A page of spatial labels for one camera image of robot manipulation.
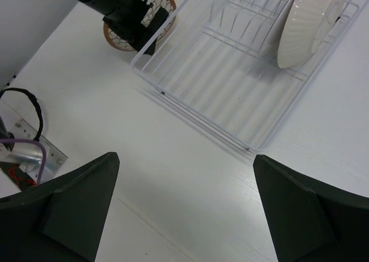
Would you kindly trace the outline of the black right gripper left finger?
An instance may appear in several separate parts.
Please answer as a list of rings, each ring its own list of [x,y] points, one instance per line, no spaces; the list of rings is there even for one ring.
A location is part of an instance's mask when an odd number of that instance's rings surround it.
[[[1,261],[95,261],[119,165],[108,152],[1,198]]]

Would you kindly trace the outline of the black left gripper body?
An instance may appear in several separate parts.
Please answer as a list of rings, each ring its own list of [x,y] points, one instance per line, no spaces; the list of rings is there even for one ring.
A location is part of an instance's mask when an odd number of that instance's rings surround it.
[[[101,13],[103,21],[122,39],[127,40],[140,51],[149,39],[157,32],[157,28],[145,28],[141,21],[151,8],[142,0],[78,0],[93,10]],[[167,12],[157,13],[159,26],[167,18]]]

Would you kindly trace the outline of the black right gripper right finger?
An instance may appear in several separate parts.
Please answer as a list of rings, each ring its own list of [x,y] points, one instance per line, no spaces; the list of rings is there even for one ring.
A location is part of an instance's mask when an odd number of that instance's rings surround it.
[[[368,261],[368,198],[266,155],[253,169],[278,261]]]

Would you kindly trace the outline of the small flower pattern plate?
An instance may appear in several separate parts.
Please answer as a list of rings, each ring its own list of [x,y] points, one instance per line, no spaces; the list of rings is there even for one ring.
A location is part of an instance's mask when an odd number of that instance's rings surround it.
[[[176,10],[176,2],[175,0],[152,0],[151,8],[146,13],[144,19],[141,21],[141,24],[145,28],[155,27],[160,33],[156,36],[154,42],[149,46],[149,48],[145,51],[146,54],[152,55],[155,52],[156,44],[162,41],[166,35],[168,35],[171,28],[175,23],[175,16],[171,16],[173,12]],[[159,26],[159,21],[157,17],[157,13],[160,12],[162,16],[162,11],[165,10],[167,12],[167,18],[163,20],[161,26]],[[107,23],[103,25],[103,33],[107,43],[113,48],[125,51],[125,52],[133,52],[136,50],[127,40],[122,39],[119,35],[117,35]]]

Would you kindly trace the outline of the sunburst pattern plate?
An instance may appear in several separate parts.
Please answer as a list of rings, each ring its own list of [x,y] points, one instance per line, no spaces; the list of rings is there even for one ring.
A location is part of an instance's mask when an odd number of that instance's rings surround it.
[[[312,55],[311,45],[319,24],[319,0],[294,0],[289,11],[277,52],[280,68],[305,63]]]

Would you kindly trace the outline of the large flower pattern plate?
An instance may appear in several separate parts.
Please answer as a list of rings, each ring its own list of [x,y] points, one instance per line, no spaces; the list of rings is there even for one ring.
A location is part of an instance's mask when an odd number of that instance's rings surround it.
[[[314,32],[311,45],[311,53],[315,54],[322,44],[324,38],[333,28],[336,20],[340,16],[346,0],[319,0],[319,24]]]

